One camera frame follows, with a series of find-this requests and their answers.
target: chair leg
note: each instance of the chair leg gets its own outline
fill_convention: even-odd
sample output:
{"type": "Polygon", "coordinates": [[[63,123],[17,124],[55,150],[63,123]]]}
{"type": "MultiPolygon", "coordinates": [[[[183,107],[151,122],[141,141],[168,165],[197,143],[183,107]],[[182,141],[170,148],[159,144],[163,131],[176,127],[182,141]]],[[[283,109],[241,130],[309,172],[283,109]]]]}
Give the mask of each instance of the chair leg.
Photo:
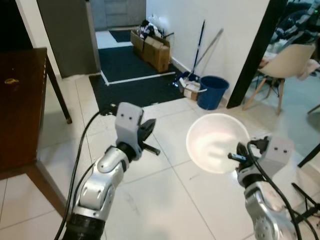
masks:
{"type": "Polygon", "coordinates": [[[284,87],[285,87],[285,79],[281,79],[280,83],[280,93],[279,93],[279,104],[278,104],[278,110],[276,114],[279,116],[281,112],[281,105],[282,105],[282,97],[284,96],[284,87]]]}
{"type": "Polygon", "coordinates": [[[308,114],[314,112],[315,110],[317,110],[318,108],[320,108],[320,104],[314,108],[312,108],[310,111],[308,111],[308,114]]]}
{"type": "Polygon", "coordinates": [[[254,94],[250,97],[249,101],[243,106],[243,109],[242,109],[243,111],[248,109],[252,101],[255,99],[255,96],[257,95],[257,93],[261,90],[262,86],[265,84],[266,80],[267,80],[266,77],[262,80],[258,88],[255,90],[254,94]]]}
{"type": "Polygon", "coordinates": [[[272,79],[272,83],[271,83],[271,86],[270,86],[270,88],[269,88],[268,94],[267,94],[266,97],[265,97],[266,99],[270,96],[271,91],[272,91],[272,88],[273,88],[273,86],[275,85],[277,79],[278,79],[278,78],[273,78],[273,79],[272,79]]]}

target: white chair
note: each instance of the white chair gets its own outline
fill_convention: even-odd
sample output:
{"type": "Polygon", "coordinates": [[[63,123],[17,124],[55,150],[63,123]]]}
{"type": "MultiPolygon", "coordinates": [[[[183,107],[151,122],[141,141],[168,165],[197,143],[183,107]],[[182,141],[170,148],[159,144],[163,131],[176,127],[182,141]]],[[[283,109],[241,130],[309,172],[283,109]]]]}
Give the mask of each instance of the white chair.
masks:
{"type": "Polygon", "coordinates": [[[263,68],[258,69],[265,75],[260,85],[255,90],[254,94],[244,105],[243,110],[247,110],[257,93],[261,90],[268,77],[273,78],[269,92],[266,95],[268,98],[271,94],[272,87],[276,81],[280,80],[279,90],[279,104],[277,109],[277,115],[281,112],[282,98],[284,94],[285,79],[302,74],[306,68],[306,65],[311,58],[316,47],[314,45],[301,45],[292,44],[282,50],[277,56],[275,56],[270,62],[268,62],[263,68]]]}

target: black cable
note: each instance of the black cable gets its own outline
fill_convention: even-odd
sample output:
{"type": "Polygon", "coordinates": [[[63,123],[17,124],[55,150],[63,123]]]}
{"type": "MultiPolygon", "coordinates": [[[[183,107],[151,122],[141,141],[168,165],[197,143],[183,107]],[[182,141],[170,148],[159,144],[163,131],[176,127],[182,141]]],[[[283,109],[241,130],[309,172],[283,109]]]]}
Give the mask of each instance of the black cable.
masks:
{"type": "Polygon", "coordinates": [[[77,194],[78,194],[78,190],[80,188],[80,185],[82,183],[82,181],[85,179],[86,175],[88,174],[88,172],[90,171],[90,169],[92,169],[92,167],[95,165],[95,162],[91,164],[90,167],[88,167],[88,169],[84,172],[84,174],[82,175],[78,185],[76,186],[75,190],[74,190],[74,194],[73,194],[73,203],[72,203],[72,209],[74,209],[75,205],[76,205],[76,201],[77,201],[77,194]]]}
{"type": "Polygon", "coordinates": [[[301,237],[301,232],[300,232],[300,228],[299,225],[296,221],[296,217],[295,217],[295,213],[294,210],[292,209],[290,203],[288,202],[288,200],[286,199],[285,195],[282,193],[282,191],[277,187],[277,185],[272,181],[272,179],[267,175],[267,173],[262,169],[262,167],[260,166],[260,164],[255,160],[255,156],[251,150],[251,144],[253,144],[254,141],[250,141],[248,142],[246,148],[248,150],[248,157],[250,158],[250,160],[253,162],[253,164],[256,166],[256,168],[259,170],[259,172],[262,174],[262,176],[265,178],[265,180],[273,187],[273,189],[279,194],[279,196],[281,197],[281,199],[283,200],[286,208],[289,211],[290,217],[292,219],[292,223],[294,225],[295,228],[295,232],[296,232],[296,236],[297,236],[297,240],[302,240],[301,237]]]}
{"type": "Polygon", "coordinates": [[[315,239],[315,240],[319,240],[318,234],[317,234],[314,226],[312,226],[312,224],[308,221],[308,219],[305,218],[304,216],[302,216],[300,213],[298,213],[298,212],[295,211],[295,210],[293,210],[293,212],[294,212],[296,215],[298,215],[298,216],[300,216],[301,218],[303,218],[303,220],[305,221],[305,223],[306,223],[306,224],[309,226],[309,228],[311,229],[311,232],[312,232],[313,235],[314,235],[314,239],[315,239]]]}
{"type": "MultiPolygon", "coordinates": [[[[308,211],[309,210],[309,208],[308,208],[308,200],[307,200],[306,197],[304,198],[304,202],[305,202],[305,211],[308,211]]],[[[315,218],[320,219],[320,215],[313,214],[312,216],[315,217],[315,218]]]]}
{"type": "Polygon", "coordinates": [[[61,235],[62,230],[64,229],[64,226],[66,224],[67,221],[67,217],[68,217],[68,213],[69,213],[69,208],[70,208],[70,204],[71,204],[71,197],[72,197],[72,192],[74,189],[74,184],[75,184],[75,178],[76,178],[76,172],[77,172],[77,168],[78,168],[78,163],[80,160],[80,155],[81,155],[81,148],[82,148],[82,144],[84,142],[87,130],[90,126],[90,124],[93,122],[93,120],[100,114],[100,112],[98,111],[96,114],[94,114],[92,116],[92,118],[90,119],[90,121],[88,122],[88,124],[85,126],[81,139],[80,139],[80,143],[79,143],[79,148],[78,148],[78,153],[76,155],[76,159],[75,159],[75,163],[74,163],[74,167],[73,167],[73,172],[72,172],[72,176],[71,176],[71,183],[70,183],[70,188],[69,188],[69,193],[68,193],[68,198],[66,200],[66,207],[65,207],[65,211],[64,211],[64,216],[62,218],[60,227],[58,232],[55,235],[54,240],[59,240],[59,237],[61,235]]]}

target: silver robot arm segment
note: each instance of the silver robot arm segment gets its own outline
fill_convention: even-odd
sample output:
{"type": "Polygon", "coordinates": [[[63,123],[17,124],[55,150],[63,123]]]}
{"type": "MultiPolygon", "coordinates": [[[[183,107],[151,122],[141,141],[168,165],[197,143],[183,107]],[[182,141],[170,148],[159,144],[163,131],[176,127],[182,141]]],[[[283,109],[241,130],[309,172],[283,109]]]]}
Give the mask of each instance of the silver robot arm segment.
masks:
{"type": "MultiPolygon", "coordinates": [[[[266,150],[258,159],[263,170],[273,177],[289,161],[294,150],[292,141],[268,137],[266,150]]],[[[238,182],[245,187],[245,207],[252,219],[257,240],[295,240],[294,225],[287,218],[286,208],[272,186],[264,181],[254,165],[239,166],[238,182]]]]}
{"type": "Polygon", "coordinates": [[[110,146],[93,166],[66,224],[63,240],[100,240],[108,219],[115,191],[132,161],[145,149],[156,155],[160,151],[144,143],[156,120],[141,124],[144,111],[127,102],[118,106],[115,129],[116,146],[110,146]]]}

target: dark floor mat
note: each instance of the dark floor mat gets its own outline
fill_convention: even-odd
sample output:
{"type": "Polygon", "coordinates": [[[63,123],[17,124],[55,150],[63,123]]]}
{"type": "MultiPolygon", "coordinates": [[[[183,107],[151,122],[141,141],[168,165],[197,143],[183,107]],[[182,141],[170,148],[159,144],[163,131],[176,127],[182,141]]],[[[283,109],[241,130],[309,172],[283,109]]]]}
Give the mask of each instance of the dark floor mat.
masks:
{"type": "MultiPolygon", "coordinates": [[[[134,54],[133,46],[99,49],[101,70],[108,82],[159,74],[153,66],[134,54]]],[[[168,72],[180,71],[169,65],[168,72]]]]}
{"type": "Polygon", "coordinates": [[[101,75],[89,77],[99,110],[110,104],[128,102],[139,107],[150,106],[183,98],[178,88],[172,86],[173,76],[161,76],[118,84],[106,85],[101,75]]]}
{"type": "Polygon", "coordinates": [[[117,43],[130,42],[131,30],[109,31],[117,43]]]}

